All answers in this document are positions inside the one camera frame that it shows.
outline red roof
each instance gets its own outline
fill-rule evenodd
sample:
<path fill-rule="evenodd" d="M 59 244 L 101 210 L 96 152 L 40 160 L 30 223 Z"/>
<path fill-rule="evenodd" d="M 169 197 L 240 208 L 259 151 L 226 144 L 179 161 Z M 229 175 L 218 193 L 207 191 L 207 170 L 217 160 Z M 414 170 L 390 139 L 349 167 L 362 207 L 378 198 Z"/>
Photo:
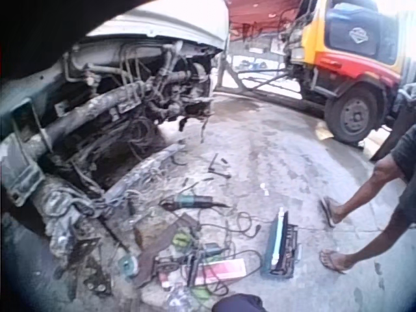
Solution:
<path fill-rule="evenodd" d="M 231 39 L 253 38 L 280 30 L 292 21 L 301 0 L 226 0 Z"/>

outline white truck hood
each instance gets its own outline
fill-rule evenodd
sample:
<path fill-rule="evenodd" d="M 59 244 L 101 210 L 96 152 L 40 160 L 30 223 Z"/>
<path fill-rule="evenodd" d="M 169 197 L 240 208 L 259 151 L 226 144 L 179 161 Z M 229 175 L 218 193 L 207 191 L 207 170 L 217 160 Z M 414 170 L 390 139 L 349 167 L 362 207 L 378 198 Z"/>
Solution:
<path fill-rule="evenodd" d="M 165 36 L 224 49 L 228 30 L 224 0 L 156 0 L 116 16 L 88 36 Z"/>

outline person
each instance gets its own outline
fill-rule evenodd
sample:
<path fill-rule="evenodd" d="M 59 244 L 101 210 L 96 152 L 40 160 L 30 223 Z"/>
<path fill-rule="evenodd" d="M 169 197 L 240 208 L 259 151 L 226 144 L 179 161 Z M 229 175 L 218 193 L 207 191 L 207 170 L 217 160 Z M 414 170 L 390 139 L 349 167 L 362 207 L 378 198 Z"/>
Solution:
<path fill-rule="evenodd" d="M 416 222 L 416 124 L 398 141 L 389 155 L 378 161 L 370 178 L 344 204 L 329 197 L 321 199 L 331 227 L 372 200 L 388 182 L 404 177 L 408 184 L 402 193 L 387 227 L 366 247 L 356 253 L 343 254 L 322 250 L 320 262 L 328 269 L 343 273 L 356 263 L 386 252 Z"/>

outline leg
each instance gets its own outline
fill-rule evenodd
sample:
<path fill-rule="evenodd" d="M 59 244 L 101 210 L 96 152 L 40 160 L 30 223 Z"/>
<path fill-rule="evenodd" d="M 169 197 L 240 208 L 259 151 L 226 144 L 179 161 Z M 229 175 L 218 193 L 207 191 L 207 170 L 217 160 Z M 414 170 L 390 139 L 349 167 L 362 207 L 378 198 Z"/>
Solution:
<path fill-rule="evenodd" d="M 337 205 L 335 201 L 326 199 L 333 223 L 341 222 L 352 211 L 372 200 L 386 183 L 401 176 L 402 171 L 390 154 L 378 161 L 371 177 L 345 204 Z"/>
<path fill-rule="evenodd" d="M 323 250 L 319 254 L 321 263 L 332 270 L 344 271 L 352 268 L 356 263 L 386 252 L 410 227 L 411 220 L 402 209 L 396 209 L 391 216 L 390 223 L 370 244 L 359 252 L 345 255 L 331 250 Z"/>

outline foot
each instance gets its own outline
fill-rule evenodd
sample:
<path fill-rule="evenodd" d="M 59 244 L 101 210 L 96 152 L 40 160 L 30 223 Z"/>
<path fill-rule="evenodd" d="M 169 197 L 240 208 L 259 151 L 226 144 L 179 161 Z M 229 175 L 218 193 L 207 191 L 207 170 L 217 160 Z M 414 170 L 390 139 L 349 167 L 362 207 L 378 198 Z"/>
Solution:
<path fill-rule="evenodd" d="M 333 200 L 328 196 L 325 196 L 323 200 L 325 201 L 326 206 L 330 210 L 330 218 L 332 222 L 334 224 L 338 224 L 339 222 L 341 222 L 345 218 L 345 215 L 341 213 L 342 205 L 338 201 Z"/>
<path fill-rule="evenodd" d="M 342 274 L 354 266 L 354 263 L 348 260 L 347 255 L 333 250 L 322 250 L 319 253 L 319 260 L 324 267 Z"/>

